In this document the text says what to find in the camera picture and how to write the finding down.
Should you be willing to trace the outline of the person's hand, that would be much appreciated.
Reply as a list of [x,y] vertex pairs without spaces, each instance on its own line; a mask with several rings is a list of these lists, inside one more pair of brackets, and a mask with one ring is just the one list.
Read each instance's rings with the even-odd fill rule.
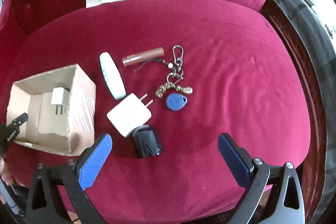
[[14,182],[14,177],[9,170],[5,156],[1,157],[0,162],[0,174],[1,180],[8,186],[11,186]]

